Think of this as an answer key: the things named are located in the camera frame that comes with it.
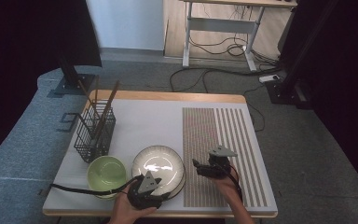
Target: table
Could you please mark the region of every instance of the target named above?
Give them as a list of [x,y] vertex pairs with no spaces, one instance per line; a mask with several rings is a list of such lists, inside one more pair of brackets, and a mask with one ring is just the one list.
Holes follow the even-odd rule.
[[[183,67],[189,67],[189,38],[191,30],[198,31],[212,31],[223,33],[237,33],[249,34],[249,42],[243,46],[246,61],[249,64],[251,71],[255,71],[254,56],[251,52],[252,45],[255,42],[258,27],[260,26],[261,19],[264,14],[265,7],[296,7],[295,0],[292,2],[277,1],[277,0],[181,0],[189,3],[187,10],[186,22],[186,42],[183,51]],[[231,21],[231,20],[218,20],[210,18],[195,18],[191,16],[193,3],[207,3],[207,4],[222,4],[222,5],[237,5],[237,6],[250,6],[260,7],[257,19],[255,21]]]
[[[98,91],[98,98],[107,99],[110,92]],[[214,187],[208,179],[194,175],[196,171],[190,164],[191,158],[196,157],[195,159],[199,161],[202,158],[197,158],[197,155],[188,153],[189,146],[195,143],[187,141],[188,139],[184,137],[188,132],[198,128],[193,122],[194,113],[202,110],[216,111],[217,114],[220,114],[218,115],[220,120],[218,132],[220,134],[218,137],[212,138],[212,141],[217,144],[219,140],[221,141],[219,144],[225,145],[225,147],[245,148],[245,151],[238,151],[239,159],[231,162],[240,172],[244,203],[249,204],[247,208],[250,214],[253,217],[277,216],[277,206],[243,96],[118,91],[112,102],[112,108],[117,122],[109,155],[120,158],[126,165],[127,171],[131,170],[131,163],[136,154],[143,148],[153,145],[174,148],[184,161],[187,175],[185,188],[176,197],[164,202],[156,213],[149,215],[150,217],[233,217],[231,210],[225,203],[208,205],[209,207],[202,205],[202,203],[209,204],[205,201],[206,198],[212,200],[216,198],[216,201],[218,201],[217,196],[207,194],[207,197],[203,199],[193,200],[194,196],[188,193],[187,188],[196,186],[197,195],[202,196]],[[190,116],[193,120],[190,126],[186,122],[186,113],[193,113]],[[226,139],[223,133],[225,132],[224,129],[231,129],[229,123],[232,123],[237,129],[227,132],[227,134],[230,134],[230,138]],[[235,140],[237,138],[235,133],[242,133],[243,139]],[[88,164],[81,160],[74,149],[75,139],[76,134],[74,134],[68,151],[62,160],[54,183],[69,188],[87,189],[86,172]],[[201,153],[201,156],[204,156],[205,159],[208,157],[206,153]],[[204,189],[199,189],[195,182],[191,183],[194,178],[203,181],[201,186]],[[101,200],[92,195],[77,194],[53,188],[45,201],[43,213],[47,216],[108,217],[112,206],[112,200]]]

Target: wire basket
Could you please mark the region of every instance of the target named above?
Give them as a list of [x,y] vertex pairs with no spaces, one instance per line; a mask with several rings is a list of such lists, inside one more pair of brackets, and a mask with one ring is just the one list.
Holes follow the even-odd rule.
[[74,147],[83,161],[90,163],[109,152],[116,118],[110,104],[101,101],[89,105],[82,115]]

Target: green bowl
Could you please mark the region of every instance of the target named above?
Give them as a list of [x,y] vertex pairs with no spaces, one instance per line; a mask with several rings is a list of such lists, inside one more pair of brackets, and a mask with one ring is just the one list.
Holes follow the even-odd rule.
[[[119,159],[111,156],[102,156],[89,165],[87,181],[91,190],[107,191],[118,189],[127,182],[126,168]],[[111,199],[115,195],[97,197]]]

